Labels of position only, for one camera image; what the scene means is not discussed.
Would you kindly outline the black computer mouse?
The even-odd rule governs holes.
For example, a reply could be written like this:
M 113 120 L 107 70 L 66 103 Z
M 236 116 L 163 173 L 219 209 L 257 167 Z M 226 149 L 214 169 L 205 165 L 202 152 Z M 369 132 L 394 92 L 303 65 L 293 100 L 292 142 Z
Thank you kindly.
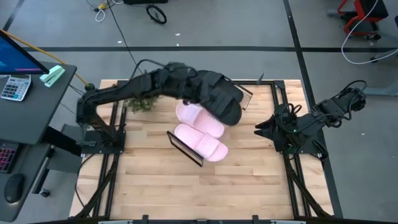
M 7 203 L 18 202 L 23 193 L 24 176 L 22 174 L 14 174 L 10 176 L 4 187 L 4 199 Z

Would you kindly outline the pink slide sandal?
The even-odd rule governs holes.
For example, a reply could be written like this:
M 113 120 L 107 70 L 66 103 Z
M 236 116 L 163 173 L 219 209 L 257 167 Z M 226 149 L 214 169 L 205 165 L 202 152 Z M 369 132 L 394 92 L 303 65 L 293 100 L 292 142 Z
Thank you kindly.
M 175 111 L 180 122 L 198 131 L 209 134 L 214 138 L 220 138 L 224 134 L 224 125 L 199 105 L 185 105 L 181 101 Z
M 179 124 L 174 130 L 174 135 L 210 162 L 223 160 L 229 151 L 228 147 L 219 139 L 186 124 Z

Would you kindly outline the potted green plant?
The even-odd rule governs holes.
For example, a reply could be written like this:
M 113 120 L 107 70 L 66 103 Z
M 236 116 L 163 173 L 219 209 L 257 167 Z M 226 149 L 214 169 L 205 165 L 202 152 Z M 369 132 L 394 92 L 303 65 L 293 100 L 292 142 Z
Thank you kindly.
M 124 106 L 130 109 L 133 113 L 146 112 L 155 107 L 158 99 L 158 96 L 151 98 L 130 98 L 124 101 Z

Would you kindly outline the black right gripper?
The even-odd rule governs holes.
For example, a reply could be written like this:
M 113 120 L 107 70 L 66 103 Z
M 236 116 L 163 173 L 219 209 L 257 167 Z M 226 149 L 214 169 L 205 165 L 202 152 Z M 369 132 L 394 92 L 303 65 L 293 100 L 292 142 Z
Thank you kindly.
M 255 125 L 258 130 L 254 134 L 273 141 L 276 149 L 300 149 L 303 136 L 299 133 L 297 113 L 301 108 L 301 105 L 278 105 L 268 120 Z

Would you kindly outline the black office desk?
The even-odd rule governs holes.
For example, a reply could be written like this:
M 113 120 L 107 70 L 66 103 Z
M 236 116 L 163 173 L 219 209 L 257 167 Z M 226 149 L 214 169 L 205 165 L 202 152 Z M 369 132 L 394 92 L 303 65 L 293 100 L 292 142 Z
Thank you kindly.
M 0 140 L 22 145 L 11 172 L 0 173 L 0 221 L 13 222 L 17 218 L 52 145 L 77 157 L 81 154 L 71 138 L 49 126 L 77 70 L 74 65 L 62 67 L 65 73 L 52 87 L 47 88 L 34 75 L 32 87 L 22 102 L 0 100 Z M 14 174 L 24 177 L 22 196 L 18 202 L 8 203 L 4 187 Z

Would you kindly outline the black computer monitor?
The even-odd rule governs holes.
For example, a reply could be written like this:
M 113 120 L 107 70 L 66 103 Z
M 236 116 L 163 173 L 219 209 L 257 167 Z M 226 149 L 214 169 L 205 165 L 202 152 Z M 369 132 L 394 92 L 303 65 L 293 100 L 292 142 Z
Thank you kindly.
M 0 75 L 43 75 L 49 69 L 0 30 Z

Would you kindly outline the yellow pole with black end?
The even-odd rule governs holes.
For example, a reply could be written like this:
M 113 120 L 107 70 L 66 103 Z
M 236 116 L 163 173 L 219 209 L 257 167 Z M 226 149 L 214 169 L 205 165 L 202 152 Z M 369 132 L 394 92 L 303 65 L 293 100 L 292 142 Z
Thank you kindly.
M 47 52 L 47 51 L 45 51 L 45 50 L 43 50 L 43 49 L 41 49 L 41 48 L 38 48 L 38 47 L 36 47 L 36 46 L 34 46 L 34 45 L 32 45 L 32 44 L 30 44 L 30 43 L 24 41 L 24 40 L 21 40 L 20 38 L 16 37 L 15 35 L 12 35 L 11 33 L 7 32 L 7 31 L 5 31 L 5 30 L 0 30 L 0 32 L 6 34 L 8 37 L 10 37 L 10 38 L 12 38 L 12 39 L 14 39 L 14 40 L 16 40 L 16 41 L 22 43 L 23 45 L 26 45 L 26 46 L 32 48 L 33 50 L 35 50 L 35 51 L 37 51 L 37 52 L 40 52 L 40 53 L 42 53 L 42 54 L 45 54 L 46 56 L 48 56 L 48 57 L 50 57 L 50 58 L 56 60 L 57 62 L 59 62 L 59 63 L 61 63 L 61 64 L 63 64 L 63 65 L 66 64 L 63 60 L 59 59 L 59 58 L 56 57 L 55 55 L 53 55 L 53 54 L 51 54 L 51 53 L 49 53 L 49 52 Z M 75 76 L 77 77 L 77 79 L 79 79 L 79 81 L 81 81 L 81 82 L 84 84 L 84 86 L 85 86 L 85 88 L 86 88 L 87 90 L 93 90 L 93 89 L 95 88 L 95 86 L 94 86 L 92 83 L 88 83 L 88 82 L 87 82 L 86 80 L 84 80 L 83 77 L 80 76 L 79 74 L 76 73 Z

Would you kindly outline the backlit black keyboard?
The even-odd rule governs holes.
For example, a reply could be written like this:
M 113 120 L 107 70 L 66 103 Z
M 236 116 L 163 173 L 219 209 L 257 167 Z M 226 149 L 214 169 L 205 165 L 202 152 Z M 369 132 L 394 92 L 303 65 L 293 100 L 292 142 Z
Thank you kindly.
M 0 141 L 0 173 L 11 173 L 20 151 L 20 144 Z

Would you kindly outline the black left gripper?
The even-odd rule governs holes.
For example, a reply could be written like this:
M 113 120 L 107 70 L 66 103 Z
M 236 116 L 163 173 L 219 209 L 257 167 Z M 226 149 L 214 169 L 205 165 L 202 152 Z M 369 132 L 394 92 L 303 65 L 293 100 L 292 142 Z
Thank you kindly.
M 180 62 L 170 62 L 163 66 L 165 75 L 161 75 L 161 93 L 165 96 L 181 99 L 189 103 L 199 102 L 198 72 Z

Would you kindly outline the white desk calculator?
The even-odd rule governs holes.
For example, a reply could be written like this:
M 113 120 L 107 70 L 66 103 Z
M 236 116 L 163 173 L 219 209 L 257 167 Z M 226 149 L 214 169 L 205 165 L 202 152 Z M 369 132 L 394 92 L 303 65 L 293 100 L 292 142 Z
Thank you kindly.
M 31 84 L 31 75 L 10 75 L 0 97 L 5 100 L 23 101 Z

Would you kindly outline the wooden shelf with black frame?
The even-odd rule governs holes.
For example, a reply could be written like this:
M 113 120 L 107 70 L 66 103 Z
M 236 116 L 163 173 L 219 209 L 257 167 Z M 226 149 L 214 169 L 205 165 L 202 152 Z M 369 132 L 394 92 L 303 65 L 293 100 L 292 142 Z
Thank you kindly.
M 176 149 L 178 149 L 182 154 L 187 156 L 190 160 L 192 160 L 196 165 L 202 167 L 203 163 L 207 161 L 193 149 L 188 147 L 185 143 L 183 143 L 179 138 L 174 135 L 174 131 L 167 131 L 167 136 L 171 145 L 173 145 Z

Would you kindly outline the red and black cart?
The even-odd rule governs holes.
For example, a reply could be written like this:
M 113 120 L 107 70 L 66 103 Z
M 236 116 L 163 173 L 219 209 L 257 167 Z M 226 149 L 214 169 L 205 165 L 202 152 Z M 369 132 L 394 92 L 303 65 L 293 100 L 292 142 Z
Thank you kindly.
M 343 28 L 348 37 L 363 36 L 368 40 L 381 38 L 378 22 L 387 18 L 389 13 L 383 0 L 353 0 L 354 10 L 344 11 L 349 0 L 342 0 L 337 15 L 345 21 Z

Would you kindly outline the mint green stapler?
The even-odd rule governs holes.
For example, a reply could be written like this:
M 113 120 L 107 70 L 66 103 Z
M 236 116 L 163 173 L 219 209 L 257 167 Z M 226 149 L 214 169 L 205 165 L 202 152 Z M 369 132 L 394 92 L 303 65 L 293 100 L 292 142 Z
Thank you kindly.
M 52 85 L 65 73 L 65 69 L 59 65 L 52 67 L 49 70 L 48 74 L 43 74 L 40 76 L 40 81 L 44 83 L 44 85 L 48 88 L 52 87 Z

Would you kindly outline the grey stand foot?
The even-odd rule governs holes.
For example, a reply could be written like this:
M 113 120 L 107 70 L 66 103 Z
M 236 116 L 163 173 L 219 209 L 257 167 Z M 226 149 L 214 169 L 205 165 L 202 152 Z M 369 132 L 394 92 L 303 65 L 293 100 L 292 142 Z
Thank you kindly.
M 396 96 L 398 97 L 398 88 L 366 88 L 364 93 L 369 96 Z

